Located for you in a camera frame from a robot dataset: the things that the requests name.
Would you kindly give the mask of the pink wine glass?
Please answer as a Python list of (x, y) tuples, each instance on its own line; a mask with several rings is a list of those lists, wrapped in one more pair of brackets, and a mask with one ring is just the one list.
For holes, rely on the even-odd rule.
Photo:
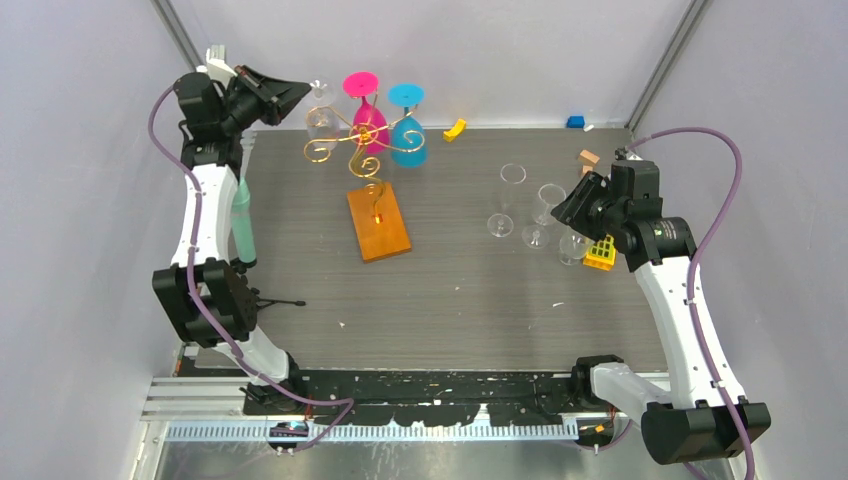
[(376, 96), (379, 87), (378, 77), (369, 71), (350, 74), (342, 84), (344, 92), (351, 98), (359, 99), (360, 106), (353, 119), (353, 134), (356, 141), (365, 147), (369, 155), (383, 152), (390, 143), (388, 122), (376, 107), (376, 99), (368, 100), (369, 95)]

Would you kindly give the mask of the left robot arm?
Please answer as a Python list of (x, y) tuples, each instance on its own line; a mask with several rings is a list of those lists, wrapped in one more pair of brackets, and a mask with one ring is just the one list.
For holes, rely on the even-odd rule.
[(296, 413), (307, 389), (291, 355), (257, 324), (262, 300), (245, 275), (255, 257), (231, 257), (229, 241), (244, 133), (257, 121), (278, 125), (311, 87), (236, 66), (221, 76), (209, 68), (185, 74), (166, 91), (183, 114), (183, 142), (179, 155), (163, 154), (182, 171), (187, 198), (178, 246), (169, 266), (153, 273), (153, 291), (182, 341), (230, 358), (248, 375), (244, 391), (256, 402)]

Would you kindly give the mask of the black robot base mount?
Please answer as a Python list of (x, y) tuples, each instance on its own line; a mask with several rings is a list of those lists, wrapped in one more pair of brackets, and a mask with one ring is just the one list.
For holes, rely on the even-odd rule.
[(635, 429), (559, 372), (302, 370), (280, 388), (247, 383), (240, 390), (245, 414), (286, 416), (271, 430), (272, 445), (283, 449), (355, 433), (411, 440), (415, 429), (466, 439), (480, 426), (495, 439), (548, 437), (603, 451)]

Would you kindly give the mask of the blue wine glass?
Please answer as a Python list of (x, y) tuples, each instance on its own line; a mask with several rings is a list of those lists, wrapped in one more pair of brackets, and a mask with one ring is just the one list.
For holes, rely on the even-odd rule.
[(417, 168), (427, 161), (426, 135), (412, 116), (424, 97), (424, 90), (417, 84), (398, 84), (389, 90), (389, 102), (403, 109), (403, 117), (394, 124), (390, 134), (390, 155), (400, 167)]

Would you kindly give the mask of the clear ribbed wine glass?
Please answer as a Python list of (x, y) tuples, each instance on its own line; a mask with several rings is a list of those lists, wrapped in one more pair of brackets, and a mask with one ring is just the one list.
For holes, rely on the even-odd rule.
[(550, 240), (548, 227), (556, 222), (552, 216), (552, 210), (566, 197), (565, 190), (559, 185), (548, 183), (539, 188), (531, 208), (532, 223), (521, 233), (522, 241), (528, 248), (540, 250), (548, 245)]

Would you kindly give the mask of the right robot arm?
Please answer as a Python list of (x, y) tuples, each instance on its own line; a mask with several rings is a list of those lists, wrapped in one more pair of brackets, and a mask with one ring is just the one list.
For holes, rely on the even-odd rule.
[(668, 365), (663, 389), (616, 355), (579, 358), (571, 397), (584, 410), (614, 406), (640, 429), (661, 465), (745, 454), (771, 425), (724, 355), (705, 303), (698, 250), (687, 222), (662, 213), (660, 172), (619, 160), (604, 177), (586, 173), (552, 216), (595, 242), (611, 237), (652, 312)]

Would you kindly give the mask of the clear flute glass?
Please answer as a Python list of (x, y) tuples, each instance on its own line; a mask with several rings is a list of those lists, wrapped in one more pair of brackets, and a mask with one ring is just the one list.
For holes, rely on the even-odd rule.
[(497, 209), (487, 220), (487, 229), (492, 236), (505, 238), (513, 232), (514, 221), (509, 215), (509, 208), (526, 178), (526, 170), (520, 164), (508, 163), (501, 167), (497, 187)]

